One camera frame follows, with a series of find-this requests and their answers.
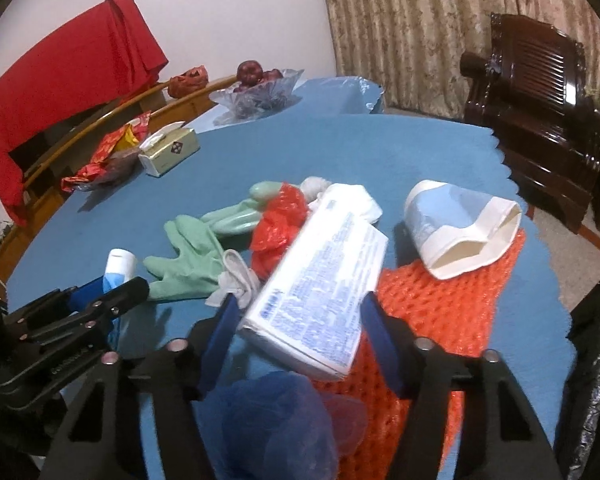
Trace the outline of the red ornament on sideboard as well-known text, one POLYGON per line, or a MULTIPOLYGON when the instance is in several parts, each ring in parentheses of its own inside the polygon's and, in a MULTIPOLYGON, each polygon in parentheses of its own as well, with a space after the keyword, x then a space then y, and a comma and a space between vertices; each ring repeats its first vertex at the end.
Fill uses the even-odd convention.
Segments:
POLYGON ((166 91, 171 98, 181 99, 206 88, 208 83, 208 70, 206 66, 199 65, 186 70, 181 75, 171 77, 166 91))

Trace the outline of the red apples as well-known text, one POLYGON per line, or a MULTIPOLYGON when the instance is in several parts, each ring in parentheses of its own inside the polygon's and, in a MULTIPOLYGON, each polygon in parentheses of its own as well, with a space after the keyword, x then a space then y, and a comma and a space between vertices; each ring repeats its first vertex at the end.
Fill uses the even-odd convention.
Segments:
POLYGON ((283 73, 277 68, 264 70, 262 65, 255 60, 240 63, 236 70, 235 92, 244 92, 253 88, 264 87, 274 81, 283 79, 283 73))

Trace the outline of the white blue paper cup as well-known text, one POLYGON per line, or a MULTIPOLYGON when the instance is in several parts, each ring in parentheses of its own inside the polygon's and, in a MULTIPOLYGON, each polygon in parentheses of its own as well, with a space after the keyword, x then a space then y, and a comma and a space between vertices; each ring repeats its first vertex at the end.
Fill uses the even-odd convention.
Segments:
POLYGON ((420 260, 439 281, 498 261, 513 245, 521 218, 514 200, 434 180, 418 182, 404 204, 420 260))

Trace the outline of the red plastic bag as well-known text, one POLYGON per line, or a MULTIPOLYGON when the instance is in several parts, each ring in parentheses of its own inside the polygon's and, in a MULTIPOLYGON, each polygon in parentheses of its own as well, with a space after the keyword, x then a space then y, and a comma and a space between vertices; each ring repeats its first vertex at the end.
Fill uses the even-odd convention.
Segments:
POLYGON ((251 269, 261 281, 267 280, 282 261, 308 218, 309 207, 301 191, 284 183, 268 202, 253 230, 251 269))

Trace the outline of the red snack packets dish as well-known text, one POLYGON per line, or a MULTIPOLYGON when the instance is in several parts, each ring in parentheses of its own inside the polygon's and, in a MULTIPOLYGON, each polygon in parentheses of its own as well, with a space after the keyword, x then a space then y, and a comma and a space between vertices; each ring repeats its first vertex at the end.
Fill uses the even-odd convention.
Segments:
POLYGON ((126 178, 137 162, 140 144, 148 137, 149 121, 146 112, 105 134, 90 161, 74 176, 61 179, 61 191, 91 191, 126 178))

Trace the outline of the red cloth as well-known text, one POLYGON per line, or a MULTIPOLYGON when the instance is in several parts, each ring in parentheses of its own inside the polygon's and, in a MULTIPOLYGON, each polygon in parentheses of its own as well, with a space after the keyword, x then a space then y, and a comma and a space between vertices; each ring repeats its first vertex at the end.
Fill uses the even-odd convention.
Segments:
POLYGON ((134 0, 104 0, 51 32, 0 78, 0 200, 28 223, 10 153, 48 127, 157 82, 168 59, 134 0))

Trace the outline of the white tissue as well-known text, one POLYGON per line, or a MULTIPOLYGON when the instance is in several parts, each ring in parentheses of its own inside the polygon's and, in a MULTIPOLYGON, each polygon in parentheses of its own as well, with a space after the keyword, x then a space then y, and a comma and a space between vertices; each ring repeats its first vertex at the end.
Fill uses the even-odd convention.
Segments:
POLYGON ((306 202, 312 203, 322 196, 322 194, 332 185, 332 182, 322 177, 306 177, 299 185, 300 191, 306 202))

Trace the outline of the green rubber glove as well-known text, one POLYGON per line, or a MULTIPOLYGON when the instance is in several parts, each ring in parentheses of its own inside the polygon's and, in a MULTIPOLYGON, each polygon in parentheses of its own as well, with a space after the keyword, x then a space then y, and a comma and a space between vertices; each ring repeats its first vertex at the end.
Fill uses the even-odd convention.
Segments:
POLYGON ((147 256, 143 265, 155 281, 149 300, 155 302, 200 299, 219 288, 224 252, 218 238, 198 218, 179 214, 163 226, 174 258, 147 256))
POLYGON ((207 212, 200 221, 204 222, 217 238, 250 233, 258 225, 266 205, 278 195, 282 185, 282 182, 258 182, 249 189, 249 196, 245 200, 207 212))

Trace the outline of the white printed package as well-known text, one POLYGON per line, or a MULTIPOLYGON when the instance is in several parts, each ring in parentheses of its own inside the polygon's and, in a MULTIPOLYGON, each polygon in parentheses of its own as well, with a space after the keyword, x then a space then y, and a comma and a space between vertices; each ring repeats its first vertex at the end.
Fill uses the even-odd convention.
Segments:
POLYGON ((341 380, 361 340, 360 305, 376 289, 388 237, 360 184, 334 183, 247 310, 239 331, 295 372, 341 380))

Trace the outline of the blue plastic bag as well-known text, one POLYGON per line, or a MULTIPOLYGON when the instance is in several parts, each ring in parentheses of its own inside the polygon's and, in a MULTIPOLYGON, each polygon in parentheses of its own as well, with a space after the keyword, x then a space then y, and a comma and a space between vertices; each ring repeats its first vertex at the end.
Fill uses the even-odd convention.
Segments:
POLYGON ((362 401, 287 372, 215 388, 194 414, 218 479, 335 479, 367 428, 362 401))

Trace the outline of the small white blue bottle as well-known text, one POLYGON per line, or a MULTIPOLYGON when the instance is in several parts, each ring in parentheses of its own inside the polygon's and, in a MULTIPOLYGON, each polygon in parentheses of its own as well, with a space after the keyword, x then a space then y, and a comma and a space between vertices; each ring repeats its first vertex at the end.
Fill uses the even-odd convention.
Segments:
POLYGON ((135 276, 136 255, 122 248, 111 249, 102 276, 102 290, 110 292, 135 276))

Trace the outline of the tissue box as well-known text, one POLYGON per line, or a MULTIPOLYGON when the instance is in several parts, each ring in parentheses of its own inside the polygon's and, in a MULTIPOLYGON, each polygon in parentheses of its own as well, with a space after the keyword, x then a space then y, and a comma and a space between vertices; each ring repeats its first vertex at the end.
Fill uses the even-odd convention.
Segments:
POLYGON ((145 174, 158 178, 200 149, 198 136, 185 122, 171 122, 151 133, 138 149, 145 174))

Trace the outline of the black trash bin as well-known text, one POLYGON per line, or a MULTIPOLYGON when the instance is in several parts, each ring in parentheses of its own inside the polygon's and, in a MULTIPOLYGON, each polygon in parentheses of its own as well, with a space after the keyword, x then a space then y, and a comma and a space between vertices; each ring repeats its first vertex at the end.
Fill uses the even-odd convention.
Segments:
POLYGON ((571 311, 577 350, 562 396, 556 460, 566 479, 600 479, 600 281, 571 311))

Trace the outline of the patterned beige curtain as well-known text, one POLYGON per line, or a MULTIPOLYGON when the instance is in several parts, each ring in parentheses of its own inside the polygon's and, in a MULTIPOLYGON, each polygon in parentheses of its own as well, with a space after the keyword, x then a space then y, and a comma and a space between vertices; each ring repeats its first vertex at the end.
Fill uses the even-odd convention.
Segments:
POLYGON ((465 51, 487 54, 490 17, 521 14, 582 42, 585 89, 600 97, 600 18, 586 0, 326 0, 338 73, 375 81, 388 106, 460 118, 465 51))

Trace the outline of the wooden sideboard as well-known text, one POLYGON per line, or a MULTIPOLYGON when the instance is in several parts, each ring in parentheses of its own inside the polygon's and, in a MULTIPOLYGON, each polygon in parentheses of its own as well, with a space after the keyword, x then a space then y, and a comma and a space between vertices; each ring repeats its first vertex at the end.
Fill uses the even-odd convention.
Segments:
POLYGON ((181 99, 169 98, 168 85, 162 82, 132 99, 106 105, 71 130, 24 173, 24 212, 28 223, 11 228, 0 243, 0 281, 7 282, 32 240, 65 203, 68 195, 61 192, 60 179, 85 165, 105 134, 144 113, 150 115, 150 132, 171 122, 192 120, 215 107, 211 92, 235 81, 234 76, 215 79, 181 99))

